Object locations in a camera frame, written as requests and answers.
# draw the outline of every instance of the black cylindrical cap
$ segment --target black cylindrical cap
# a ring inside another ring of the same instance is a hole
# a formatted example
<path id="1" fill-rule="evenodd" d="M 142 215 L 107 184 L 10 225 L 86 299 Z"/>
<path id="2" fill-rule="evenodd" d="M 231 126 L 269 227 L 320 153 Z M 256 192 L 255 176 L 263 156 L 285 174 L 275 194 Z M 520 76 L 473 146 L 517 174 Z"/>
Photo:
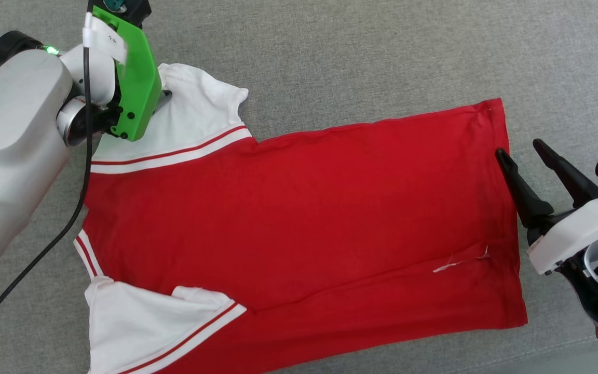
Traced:
<path id="1" fill-rule="evenodd" d="M 17 30 L 9 31 L 0 36 L 0 66 L 19 52 L 29 49 L 39 49 L 43 43 Z"/>

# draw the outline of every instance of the white stripe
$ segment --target white stripe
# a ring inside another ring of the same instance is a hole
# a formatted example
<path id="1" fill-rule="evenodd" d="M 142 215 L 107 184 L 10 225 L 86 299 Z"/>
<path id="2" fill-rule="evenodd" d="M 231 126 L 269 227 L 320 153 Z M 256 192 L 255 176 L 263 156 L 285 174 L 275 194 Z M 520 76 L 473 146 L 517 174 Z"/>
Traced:
<path id="1" fill-rule="evenodd" d="M 91 247 L 91 242 L 89 241 L 89 237 L 85 230 L 81 230 L 80 234 L 78 234 L 80 239 L 83 240 L 83 244 L 85 244 L 85 249 L 87 250 L 87 254 L 89 255 L 89 259 L 92 260 L 93 269 L 95 269 L 95 275 L 103 275 L 103 270 L 98 265 L 98 260 L 96 259 L 96 254 L 93 253 L 93 249 Z"/>
<path id="2" fill-rule="evenodd" d="M 152 158 L 147 159 L 146 161 L 140 161 L 139 163 L 134 164 L 124 164 L 124 165 L 92 165 L 91 171 L 93 173 L 129 173 L 129 172 L 136 172 L 138 170 L 150 169 L 150 168 L 159 168 L 161 166 L 168 166 L 178 163 L 184 163 L 185 161 L 190 161 L 191 159 L 197 159 L 212 152 L 218 151 L 223 147 L 236 142 L 237 140 L 251 138 L 251 132 L 247 130 L 247 128 L 242 128 L 235 132 L 231 132 L 230 134 L 222 137 L 215 142 L 208 144 L 207 146 L 201 147 L 200 149 L 196 149 L 194 151 L 183 152 L 178 154 L 173 154 L 171 156 L 159 157 L 159 158 Z"/>
<path id="3" fill-rule="evenodd" d="M 80 255 L 80 258 L 83 259 L 83 263 L 85 263 L 85 267 L 87 268 L 87 273 L 89 273 L 90 279 L 93 280 L 93 277 L 95 277 L 95 275 L 91 270 L 91 266 L 89 265 L 89 261 L 87 260 L 87 256 L 85 255 L 85 250 L 80 245 L 80 242 L 78 242 L 77 239 L 73 240 L 73 245 L 75 246 L 76 251 L 78 251 L 78 255 Z"/>
<path id="4" fill-rule="evenodd" d="M 230 303 L 226 304 L 225 307 L 220 308 L 218 311 L 214 312 L 213 314 L 219 315 L 224 310 L 227 310 L 227 308 L 232 306 L 233 303 L 234 303 L 234 301 L 230 301 Z M 157 362 L 154 362 L 151 365 L 141 367 L 140 369 L 131 372 L 131 374 L 150 374 L 152 372 L 157 372 L 160 369 L 163 369 L 164 367 L 168 367 L 170 364 L 172 364 L 176 360 L 180 359 L 181 357 L 183 357 L 190 351 L 194 350 L 194 348 L 196 348 L 202 342 L 206 341 L 207 338 L 212 336 L 218 330 L 225 327 L 225 325 L 234 321 L 237 317 L 242 315 L 244 312 L 246 312 L 246 308 L 243 305 L 239 304 L 239 305 L 235 306 L 234 308 L 232 308 L 232 310 L 230 310 L 230 312 L 227 312 L 224 315 L 221 315 L 221 317 L 219 319 L 212 322 L 211 325 L 207 326 L 204 330 L 200 331 L 198 334 L 196 334 L 194 337 L 192 337 L 189 341 L 185 342 L 182 346 L 180 346 L 178 349 L 176 349 L 175 351 L 173 351 L 166 357 L 163 357 L 162 359 L 158 360 Z M 166 348 L 158 351 L 156 354 L 151 355 L 149 357 L 145 357 L 144 360 L 140 360 L 139 362 L 136 362 L 134 364 L 127 365 L 126 367 L 123 367 L 121 369 L 117 369 L 115 372 L 123 372 L 126 370 L 130 370 L 133 367 L 143 365 L 145 362 L 150 362 L 151 360 L 154 360 L 157 357 L 164 355 L 166 352 L 173 350 L 173 348 L 175 348 L 176 344 L 181 343 L 181 341 L 188 338 L 191 334 L 193 334 L 195 331 L 197 331 L 197 329 L 200 329 L 205 324 L 199 325 L 199 326 L 193 328 L 192 330 L 188 331 L 186 334 L 184 334 L 183 336 L 178 338 L 176 340 L 176 343 L 168 345 Z"/>

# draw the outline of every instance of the red fabric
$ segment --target red fabric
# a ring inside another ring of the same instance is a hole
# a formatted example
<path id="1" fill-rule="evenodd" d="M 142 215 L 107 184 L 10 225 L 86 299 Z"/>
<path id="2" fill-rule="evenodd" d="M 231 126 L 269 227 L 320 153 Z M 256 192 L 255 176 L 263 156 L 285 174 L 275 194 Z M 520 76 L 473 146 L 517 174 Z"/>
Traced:
<path id="1" fill-rule="evenodd" d="M 93 175 L 104 274 L 248 308 L 163 372 L 264 372 L 370 346 L 527 323 L 500 99 L 239 140 Z M 440 272 L 434 270 L 458 263 Z"/>

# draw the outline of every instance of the white sleeve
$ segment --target white sleeve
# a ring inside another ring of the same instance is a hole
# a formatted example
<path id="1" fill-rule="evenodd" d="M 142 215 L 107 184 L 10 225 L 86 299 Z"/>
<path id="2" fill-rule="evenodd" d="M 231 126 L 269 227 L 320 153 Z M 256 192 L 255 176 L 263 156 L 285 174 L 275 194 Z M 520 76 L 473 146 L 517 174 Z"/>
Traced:
<path id="1" fill-rule="evenodd" d="M 93 155 L 93 172 L 130 172 L 187 161 L 213 152 L 218 146 L 222 148 L 228 140 L 251 137 L 238 113 L 239 105 L 249 94 L 246 88 L 218 81 L 205 71 L 184 64 L 162 64 L 158 71 L 164 89 L 172 91 L 172 99 L 152 116 L 140 140 L 130 142 L 103 135 Z M 110 167 L 176 154 L 183 156 L 169 163 Z"/>
<path id="2" fill-rule="evenodd" d="M 85 298 L 90 374 L 157 372 L 246 311 L 219 292 L 176 287 L 166 296 L 102 275 Z"/>

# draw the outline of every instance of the green plastic bracket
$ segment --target green plastic bracket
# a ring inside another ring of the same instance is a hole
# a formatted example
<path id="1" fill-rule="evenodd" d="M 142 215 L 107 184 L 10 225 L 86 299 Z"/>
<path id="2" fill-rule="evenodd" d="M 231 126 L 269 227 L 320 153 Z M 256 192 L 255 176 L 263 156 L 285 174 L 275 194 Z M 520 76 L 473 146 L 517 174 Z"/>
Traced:
<path id="1" fill-rule="evenodd" d="M 142 138 L 147 130 L 161 96 L 161 77 L 156 68 L 156 61 L 142 29 L 99 7 L 93 7 L 93 15 L 114 26 L 128 45 L 126 66 L 116 62 L 121 90 L 119 106 L 124 111 L 117 126 L 112 126 L 110 130 L 118 137 L 135 142 Z"/>

